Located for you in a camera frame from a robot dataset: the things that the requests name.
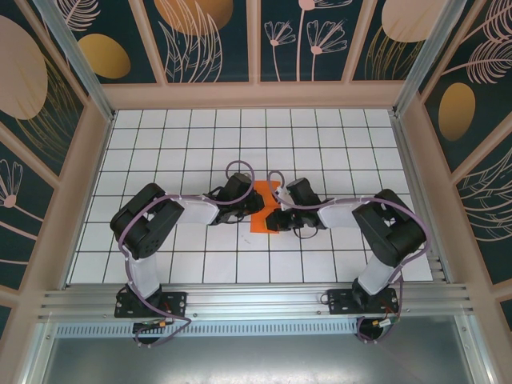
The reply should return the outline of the orange cloth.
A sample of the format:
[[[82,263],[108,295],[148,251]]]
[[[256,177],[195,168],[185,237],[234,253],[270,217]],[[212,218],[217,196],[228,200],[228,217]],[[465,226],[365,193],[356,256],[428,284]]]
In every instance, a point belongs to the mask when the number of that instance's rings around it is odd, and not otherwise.
[[[255,191],[263,198],[263,208],[252,214],[250,217],[250,232],[260,234],[276,234],[277,231],[269,230],[266,226],[266,218],[276,209],[280,209],[281,205],[274,199],[271,191],[280,187],[281,183],[272,181],[269,187],[267,181],[256,181],[254,184]]]

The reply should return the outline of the grey metal sheet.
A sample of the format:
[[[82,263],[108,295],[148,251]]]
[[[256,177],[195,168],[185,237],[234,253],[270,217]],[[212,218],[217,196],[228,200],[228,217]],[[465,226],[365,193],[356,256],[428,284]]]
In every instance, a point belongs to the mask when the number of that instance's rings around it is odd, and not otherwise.
[[[452,318],[409,318],[384,341],[351,334],[48,338],[30,384],[489,384]]]

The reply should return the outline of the long aluminium mounting rail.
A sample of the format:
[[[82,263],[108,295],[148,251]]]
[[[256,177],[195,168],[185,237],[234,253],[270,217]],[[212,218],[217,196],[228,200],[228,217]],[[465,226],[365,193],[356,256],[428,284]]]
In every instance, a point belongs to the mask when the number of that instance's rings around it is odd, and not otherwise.
[[[350,288],[340,283],[165,284],[163,291],[187,294],[186,316],[193,320],[260,320],[325,318],[322,304],[329,289]],[[36,309],[41,320],[99,322],[114,317],[118,284],[75,284],[44,293]],[[475,305],[463,284],[407,282],[403,286],[402,315],[459,315]]]

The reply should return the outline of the aluminium side rail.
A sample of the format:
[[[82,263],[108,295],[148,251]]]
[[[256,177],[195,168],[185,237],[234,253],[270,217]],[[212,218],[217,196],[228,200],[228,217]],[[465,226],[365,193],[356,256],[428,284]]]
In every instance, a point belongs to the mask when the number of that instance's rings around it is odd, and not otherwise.
[[[402,160],[406,180],[409,187],[414,212],[423,220],[429,231],[430,248],[422,256],[408,262],[404,269],[408,272],[407,277],[412,276],[413,282],[418,282],[419,272],[416,271],[420,264],[426,260],[430,276],[433,282],[450,284],[454,282],[450,266],[446,259],[442,241],[439,238],[439,230],[434,220],[433,212],[427,197],[426,188],[419,172],[419,168],[414,158],[412,146],[409,142],[403,124],[399,118],[390,115],[390,122],[394,131],[395,140],[398,146],[400,158]]]

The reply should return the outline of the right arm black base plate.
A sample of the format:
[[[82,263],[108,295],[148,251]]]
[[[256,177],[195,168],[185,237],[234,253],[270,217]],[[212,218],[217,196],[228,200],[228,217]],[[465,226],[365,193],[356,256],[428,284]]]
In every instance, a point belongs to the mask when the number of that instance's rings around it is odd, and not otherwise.
[[[352,289],[332,289],[327,292],[327,305],[330,314],[385,314],[388,310],[397,313],[398,296],[393,288],[385,288],[380,293],[362,298],[354,296]]]

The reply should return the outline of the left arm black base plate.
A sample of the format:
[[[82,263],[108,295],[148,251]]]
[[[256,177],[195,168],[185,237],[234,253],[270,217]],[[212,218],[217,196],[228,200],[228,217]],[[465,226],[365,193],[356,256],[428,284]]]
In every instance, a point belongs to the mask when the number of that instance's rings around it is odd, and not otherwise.
[[[146,300],[167,314],[185,316],[186,292],[163,292],[159,289]],[[116,318],[156,318],[160,317],[160,314],[143,304],[130,288],[124,288],[116,295],[114,316]]]

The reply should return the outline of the aluminium frame post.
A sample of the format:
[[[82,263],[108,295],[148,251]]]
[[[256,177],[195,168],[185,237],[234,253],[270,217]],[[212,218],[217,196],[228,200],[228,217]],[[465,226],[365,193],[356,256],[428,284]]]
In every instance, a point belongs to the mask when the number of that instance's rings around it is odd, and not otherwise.
[[[452,29],[460,19],[466,2],[467,0],[446,1],[393,105],[393,118],[399,119],[413,100],[423,79],[450,36]]]
[[[92,71],[86,57],[80,49],[76,38],[65,24],[58,7],[53,0],[33,0],[42,18],[47,22],[51,33],[56,38],[59,46],[70,60],[78,77],[89,92],[90,97],[100,110],[102,116],[111,122],[114,116],[114,109],[107,99],[103,88]]]

